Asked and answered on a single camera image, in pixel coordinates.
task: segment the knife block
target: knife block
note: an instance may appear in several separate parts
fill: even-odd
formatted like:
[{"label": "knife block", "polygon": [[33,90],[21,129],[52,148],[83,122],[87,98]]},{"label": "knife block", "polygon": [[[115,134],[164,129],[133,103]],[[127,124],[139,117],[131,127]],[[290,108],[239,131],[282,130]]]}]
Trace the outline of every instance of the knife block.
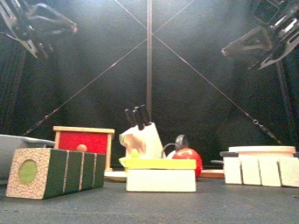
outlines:
[{"label": "knife block", "polygon": [[119,142],[125,146],[125,156],[129,157],[131,150],[136,149],[141,158],[161,158],[163,144],[155,127],[155,123],[128,129],[119,135]]},{"label": "knife block", "polygon": [[56,131],[55,149],[97,153],[107,156],[105,170],[111,171],[111,141],[113,129],[93,129],[53,126]]}]

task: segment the metal pole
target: metal pole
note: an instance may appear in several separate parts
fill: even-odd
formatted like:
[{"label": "metal pole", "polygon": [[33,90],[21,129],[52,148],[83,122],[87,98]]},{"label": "metal pole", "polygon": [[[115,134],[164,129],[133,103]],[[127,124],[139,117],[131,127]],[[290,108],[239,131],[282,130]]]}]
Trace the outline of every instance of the metal pole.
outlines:
[{"label": "metal pole", "polygon": [[287,122],[287,128],[288,128],[288,136],[290,136],[291,144],[298,147],[298,143],[296,143],[298,134],[295,132],[295,117],[294,117],[292,106],[291,106],[290,96],[287,91],[286,70],[283,67],[283,62],[278,61],[275,63],[275,67],[276,67],[280,91],[282,91],[282,96],[284,101],[284,115],[286,115],[286,122]]},{"label": "metal pole", "polygon": [[153,31],[153,2],[147,0],[147,84],[145,84],[145,108],[148,111],[149,119],[152,120],[152,31]]}]

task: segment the black handle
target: black handle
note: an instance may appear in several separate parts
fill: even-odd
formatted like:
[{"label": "black handle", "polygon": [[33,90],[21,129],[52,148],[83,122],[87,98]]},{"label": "black handle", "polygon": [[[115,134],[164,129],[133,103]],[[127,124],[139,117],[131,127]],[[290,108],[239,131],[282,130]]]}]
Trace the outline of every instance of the black handle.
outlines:
[{"label": "black handle", "polygon": [[139,130],[143,130],[145,127],[144,121],[143,121],[141,113],[140,113],[139,109],[136,109],[136,108],[133,109],[133,117],[135,117],[135,122],[136,122]]},{"label": "black handle", "polygon": [[141,112],[141,117],[143,117],[143,120],[144,120],[144,126],[149,126],[152,123],[151,123],[149,115],[148,115],[148,112],[147,112],[147,109],[145,109],[145,105],[141,105],[139,107],[139,110]]},{"label": "black handle", "polygon": [[128,120],[131,127],[135,127],[136,126],[136,120],[135,120],[135,117],[133,117],[132,110],[129,108],[125,109],[125,119]]}]

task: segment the white container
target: white container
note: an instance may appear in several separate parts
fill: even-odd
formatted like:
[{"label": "white container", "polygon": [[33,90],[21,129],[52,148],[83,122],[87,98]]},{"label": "white container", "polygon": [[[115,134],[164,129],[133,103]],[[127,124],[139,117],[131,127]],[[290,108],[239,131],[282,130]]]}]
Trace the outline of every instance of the white container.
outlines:
[{"label": "white container", "polygon": [[25,137],[0,135],[0,180],[8,180],[15,150],[19,148],[52,148],[53,141]]},{"label": "white container", "polygon": [[242,157],[288,157],[295,154],[294,146],[262,145],[228,147],[228,151],[236,152]]}]

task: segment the white block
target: white block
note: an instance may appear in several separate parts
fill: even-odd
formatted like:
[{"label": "white block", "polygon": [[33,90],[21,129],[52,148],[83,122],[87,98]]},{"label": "white block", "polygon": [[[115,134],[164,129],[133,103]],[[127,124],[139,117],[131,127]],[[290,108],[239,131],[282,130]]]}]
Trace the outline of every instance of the white block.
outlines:
[{"label": "white block", "polygon": [[283,186],[299,187],[299,160],[296,157],[279,159]]},{"label": "white block", "polygon": [[260,157],[258,162],[259,162],[262,186],[282,186],[279,169],[278,169],[278,158]]},{"label": "white block", "polygon": [[224,176],[227,184],[240,184],[242,185],[242,173],[240,173],[240,162],[237,157],[224,157]]},{"label": "white block", "polygon": [[260,174],[256,157],[240,158],[242,176],[244,185],[260,186]]},{"label": "white block", "polygon": [[195,170],[127,170],[129,192],[196,192]]}]

